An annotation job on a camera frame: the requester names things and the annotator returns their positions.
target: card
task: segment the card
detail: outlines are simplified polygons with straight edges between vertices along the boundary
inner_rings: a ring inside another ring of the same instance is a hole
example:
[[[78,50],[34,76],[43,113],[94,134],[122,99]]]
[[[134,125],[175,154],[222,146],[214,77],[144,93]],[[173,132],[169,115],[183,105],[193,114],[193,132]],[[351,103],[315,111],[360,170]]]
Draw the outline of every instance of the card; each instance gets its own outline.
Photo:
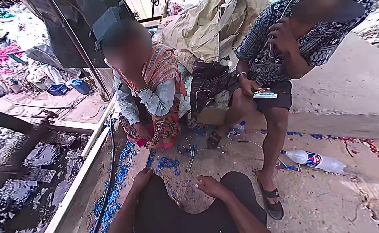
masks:
[[[253,98],[277,98],[277,93],[259,93],[255,92]]]

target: sleeve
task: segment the sleeve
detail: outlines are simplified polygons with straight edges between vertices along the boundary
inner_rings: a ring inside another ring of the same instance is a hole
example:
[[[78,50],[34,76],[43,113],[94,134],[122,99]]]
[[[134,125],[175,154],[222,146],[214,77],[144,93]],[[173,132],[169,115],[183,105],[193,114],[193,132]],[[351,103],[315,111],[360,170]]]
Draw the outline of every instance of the sleeve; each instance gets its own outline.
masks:
[[[267,41],[271,16],[271,6],[265,8],[257,17],[251,29],[235,50],[235,55],[241,61],[250,61],[259,53]]]
[[[322,43],[315,49],[304,54],[303,57],[310,66],[321,66],[326,64],[333,53],[336,51],[337,47],[342,43],[343,39],[346,37],[347,33],[340,35],[330,35],[326,43]]]
[[[141,104],[145,104],[148,112],[161,117],[169,113],[170,108],[174,103],[175,96],[175,78],[161,82],[157,87],[155,93],[151,89],[146,88],[138,92],[141,98]]]
[[[120,106],[120,113],[129,121],[130,125],[139,122],[138,107],[135,98],[132,96],[131,89],[114,70],[114,89],[116,90],[116,100]]]

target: white pipe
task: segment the white pipe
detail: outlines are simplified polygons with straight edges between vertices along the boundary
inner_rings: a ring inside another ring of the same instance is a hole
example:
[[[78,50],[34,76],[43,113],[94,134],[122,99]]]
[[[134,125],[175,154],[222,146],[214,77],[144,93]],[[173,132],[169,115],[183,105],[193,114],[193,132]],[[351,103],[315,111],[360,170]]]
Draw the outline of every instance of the white pipe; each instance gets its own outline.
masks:
[[[65,105],[65,106],[56,106],[56,107],[53,107],[53,106],[47,106],[47,105],[31,105],[31,104],[22,104],[22,103],[19,103],[19,102],[14,102],[14,101],[11,101],[9,100],[8,98],[4,97],[8,102],[12,103],[12,104],[15,104],[15,105],[21,105],[21,106],[27,106],[27,107],[37,107],[37,108],[52,108],[52,109],[58,109],[58,108],[73,108],[73,104],[71,105]]]
[[[116,102],[116,95],[114,95],[112,97],[112,100],[110,100],[110,103],[108,107],[106,108],[106,110],[104,111],[102,118],[99,120],[98,128],[93,131],[93,134],[90,136],[89,141],[87,142],[85,148],[83,149],[81,156],[85,157],[86,160],[83,163],[81,169],[79,170],[79,173],[74,179],[68,192],[64,196],[62,203],[60,204],[59,208],[54,214],[52,220],[47,226],[45,233],[58,232],[60,224],[63,222],[67,212],[70,209],[70,206],[73,204],[73,201],[78,191],[80,190],[80,187],[82,186],[84,182],[84,179],[86,178],[91,166],[93,165],[96,155],[99,153],[100,147],[102,146],[102,144],[104,143],[104,140],[106,139],[106,136],[108,135],[109,127],[105,128],[102,133],[100,133],[100,131],[103,128],[103,126],[106,125],[105,123],[106,119],[109,117],[109,114],[112,111],[112,108],[114,107],[115,102]]]

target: blue crate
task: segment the blue crate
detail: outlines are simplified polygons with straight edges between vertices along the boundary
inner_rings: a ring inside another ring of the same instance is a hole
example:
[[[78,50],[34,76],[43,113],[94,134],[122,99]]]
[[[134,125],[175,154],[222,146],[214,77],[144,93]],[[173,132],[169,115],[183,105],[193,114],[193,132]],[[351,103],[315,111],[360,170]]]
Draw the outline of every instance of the blue crate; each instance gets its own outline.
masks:
[[[68,90],[69,90],[68,87],[63,83],[63,84],[51,85],[47,89],[47,92],[51,95],[58,96],[58,95],[66,94]]]

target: orange checkered scarf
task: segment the orange checkered scarf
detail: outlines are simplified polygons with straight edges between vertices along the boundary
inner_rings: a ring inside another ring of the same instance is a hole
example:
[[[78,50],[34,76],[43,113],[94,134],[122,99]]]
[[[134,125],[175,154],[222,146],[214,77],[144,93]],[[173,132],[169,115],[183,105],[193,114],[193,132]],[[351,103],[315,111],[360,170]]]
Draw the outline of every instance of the orange checkered scarf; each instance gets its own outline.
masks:
[[[138,88],[135,83],[129,81],[118,68],[115,68],[115,70],[137,96]],[[142,77],[153,92],[161,82],[175,78],[176,93],[181,93],[184,97],[187,96],[187,90],[184,82],[182,82],[174,51],[160,42],[155,41],[152,43],[152,54],[143,66]]]

